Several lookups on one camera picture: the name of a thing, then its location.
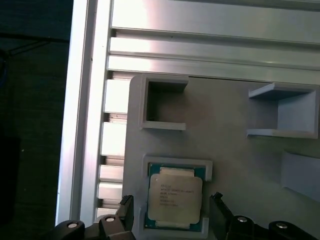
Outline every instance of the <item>dark background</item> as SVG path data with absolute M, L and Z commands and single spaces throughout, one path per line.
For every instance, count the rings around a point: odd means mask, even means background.
M 72 10 L 72 0 L 1 0 L 0 32 L 69 40 Z M 0 38 L 0 48 L 32 42 Z M 0 226 L 0 239 L 35 239 L 54 226 L 68 53 L 68 43 L 50 43 L 8 60 L 0 87 L 0 136 L 20 144 L 18 159 L 0 154 L 0 198 L 15 193 L 13 218 Z M 16 185 L 6 189 L 15 178 Z

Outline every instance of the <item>black clamp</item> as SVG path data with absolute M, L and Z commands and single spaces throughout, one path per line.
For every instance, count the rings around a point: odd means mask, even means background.
M 64 221 L 41 240 L 135 240 L 133 224 L 134 197 L 128 195 L 122 198 L 116 214 L 101 217 L 99 223 L 86 228 L 82 221 Z
M 217 192 L 210 197 L 209 225 L 218 240 L 317 240 L 286 221 L 273 221 L 268 229 L 246 216 L 234 216 Z

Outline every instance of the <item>square slot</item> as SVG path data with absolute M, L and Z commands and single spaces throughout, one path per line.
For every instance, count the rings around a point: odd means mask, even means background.
M 183 92 L 187 77 L 143 74 L 139 126 L 151 129 L 186 130 Z
M 318 138 L 317 87 L 273 83 L 249 92 L 253 129 L 247 135 Z

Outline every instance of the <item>silver metal bar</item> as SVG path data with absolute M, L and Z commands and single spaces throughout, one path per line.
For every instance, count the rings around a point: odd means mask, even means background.
M 113 208 L 98 208 L 96 210 L 96 217 L 99 218 L 103 215 L 109 215 L 109 214 L 116 214 L 117 209 L 113 209 Z
M 319 19 L 320 12 L 312 11 L 194 1 L 115 0 L 112 27 L 319 44 Z
M 219 62 L 111 55 L 108 68 L 115 71 L 320 85 L 319 71 Z
M 100 182 L 98 198 L 117 200 L 120 203 L 122 199 L 122 184 L 118 182 Z
M 124 178 L 123 166 L 101 165 L 100 181 L 122 183 Z
M 281 50 L 249 46 L 231 46 L 169 40 L 112 37 L 112 55 L 158 57 L 166 59 L 270 66 L 281 68 L 320 70 L 319 52 L 303 49 Z M 129 83 L 110 81 L 107 85 L 108 104 L 105 111 L 127 111 Z
M 82 160 L 96 1 L 73 4 L 55 224 L 80 218 Z
M 319 0 L 202 0 L 203 2 L 234 4 L 243 6 L 257 6 L 269 8 L 296 9 L 319 11 Z
M 125 79 L 108 79 L 105 84 L 106 113 L 127 113 L 130 81 Z
M 98 0 L 84 148 L 80 220 L 91 225 L 96 217 L 101 122 L 104 103 L 105 71 L 111 37 L 112 0 Z
M 104 122 L 101 155 L 124 156 L 127 125 L 122 123 Z
M 104 158 L 104 164 L 113 166 L 123 166 L 125 164 L 124 156 L 106 156 Z

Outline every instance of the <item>gray plastic tray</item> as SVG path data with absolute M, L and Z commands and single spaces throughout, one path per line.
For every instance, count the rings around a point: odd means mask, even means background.
M 143 79 L 137 75 L 130 83 L 123 174 L 123 194 L 134 195 L 135 216 L 147 202 L 141 194 L 148 186 L 141 174 L 144 155 L 204 159 L 213 163 L 212 182 L 204 183 L 205 214 L 209 213 L 209 196 L 221 192 L 235 215 L 248 216 L 263 227 L 272 221 L 288 221 L 320 238 L 320 203 L 283 188 L 281 183 L 283 152 L 319 158 L 319 140 L 247 137 L 247 129 L 275 121 L 275 116 L 263 109 L 274 106 L 263 101 L 257 106 L 257 101 L 248 97 L 249 91 L 267 84 L 189 78 L 182 94 L 164 92 L 157 100 L 161 121 L 186 124 L 186 130 L 178 131 L 140 129 Z M 258 116 L 264 122 L 257 122 Z M 137 222 L 133 233 L 141 239 Z

